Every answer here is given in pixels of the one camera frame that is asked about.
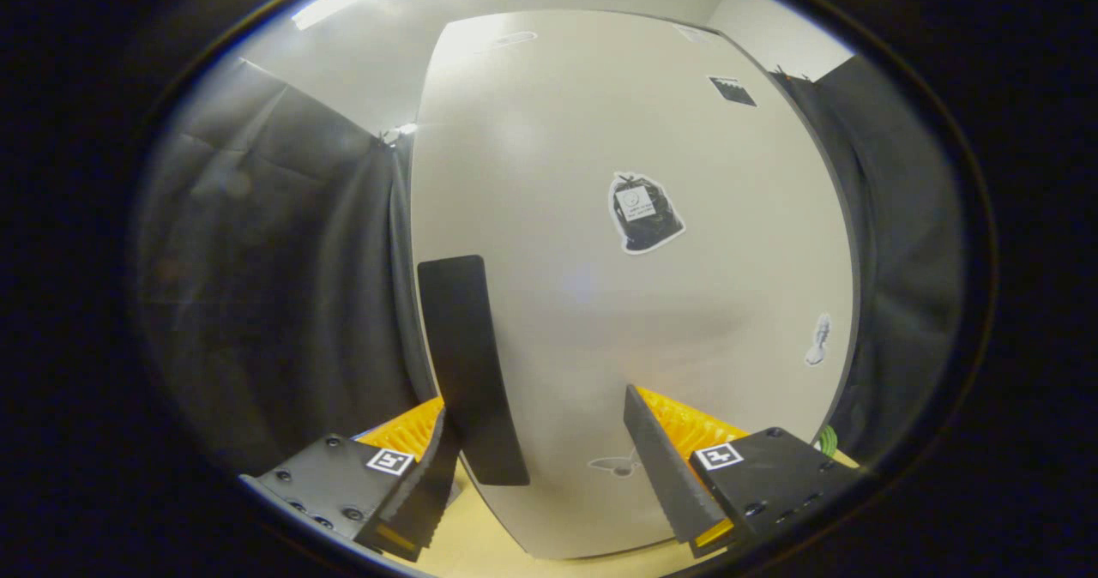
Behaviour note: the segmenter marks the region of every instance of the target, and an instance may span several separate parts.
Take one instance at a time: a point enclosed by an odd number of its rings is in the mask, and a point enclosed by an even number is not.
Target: green cable
[[[834,429],[830,425],[824,426],[824,432],[820,433],[820,452],[824,456],[832,457],[836,451],[839,448],[839,435],[834,433]]]

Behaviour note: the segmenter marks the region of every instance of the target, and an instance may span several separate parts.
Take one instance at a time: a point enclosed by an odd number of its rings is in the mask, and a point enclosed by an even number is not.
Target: gray curtain
[[[247,62],[193,95],[152,160],[138,300],[168,394],[216,458],[259,474],[419,402],[405,358],[423,346],[401,332],[411,268],[394,265],[406,169]]]

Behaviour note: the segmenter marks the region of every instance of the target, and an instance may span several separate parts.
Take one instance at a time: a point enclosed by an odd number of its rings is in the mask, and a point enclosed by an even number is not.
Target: trash bag sticker
[[[643,254],[686,231],[658,181],[636,173],[615,173],[610,182],[610,215],[621,235],[626,254]]]
[[[743,87],[743,84],[740,82],[740,79],[729,76],[710,76],[709,80],[713,82],[714,87],[717,88],[717,91],[720,91],[720,95],[724,96],[726,100],[739,102],[749,107],[758,107],[748,93],[748,90]]]
[[[816,332],[813,333],[813,345],[805,353],[805,364],[818,366],[827,357],[827,336],[831,333],[831,315],[827,312],[816,320]]]

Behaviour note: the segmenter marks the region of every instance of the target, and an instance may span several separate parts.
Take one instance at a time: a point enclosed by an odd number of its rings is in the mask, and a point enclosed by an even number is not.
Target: fish sticker
[[[827,312],[816,320],[816,331],[813,333],[813,345],[805,353],[805,364],[818,366],[827,357],[827,336],[831,333],[831,315]]]
[[[640,465],[640,458],[637,457],[637,448],[632,448],[632,452],[628,456],[621,457],[609,457],[609,458],[595,458],[587,463],[591,468],[596,468],[600,470],[606,470],[614,475],[614,477],[625,479],[630,477]]]

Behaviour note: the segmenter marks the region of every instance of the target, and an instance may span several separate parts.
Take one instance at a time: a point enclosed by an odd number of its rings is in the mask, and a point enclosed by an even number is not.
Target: sticker
[[[401,475],[415,462],[415,456],[395,449],[381,449],[366,463],[366,466],[381,473]]]
[[[694,453],[697,454],[697,459],[702,460],[705,470],[716,470],[743,462],[743,456],[732,447],[731,443],[721,443]]]
[[[683,26],[683,25],[675,25],[675,29],[679,30],[679,33],[683,34],[683,37],[685,37],[686,40],[690,40],[691,42],[693,42],[695,44],[708,44],[709,43],[709,33],[708,32],[702,31],[699,29],[694,29],[692,26]]]
[[[615,173],[609,209],[626,254],[653,251],[686,231],[663,186],[645,175]]]
[[[816,331],[813,332],[813,345],[805,353],[805,364],[817,366],[827,357],[827,336],[831,333],[831,315],[827,312],[816,320]]]
[[[517,33],[509,33],[507,35],[500,36],[489,42],[485,46],[474,52],[484,53],[485,51],[491,51],[493,48],[498,48],[502,46],[511,46],[512,44],[518,44],[519,42],[534,40],[537,36],[538,34],[534,33],[533,31],[519,31]]]
[[[749,107],[758,107],[748,93],[748,90],[743,87],[743,84],[740,82],[740,79],[729,76],[710,76],[709,80],[713,82],[714,87],[717,88],[717,91],[720,91],[720,95],[724,96],[726,100],[739,102]]]
[[[625,479],[632,475],[632,473],[638,469],[640,465],[640,459],[637,458],[637,448],[632,448],[632,452],[628,456],[621,457],[609,457],[609,458],[596,458],[587,463],[591,468],[596,468],[600,470],[606,470],[614,475],[614,477]]]

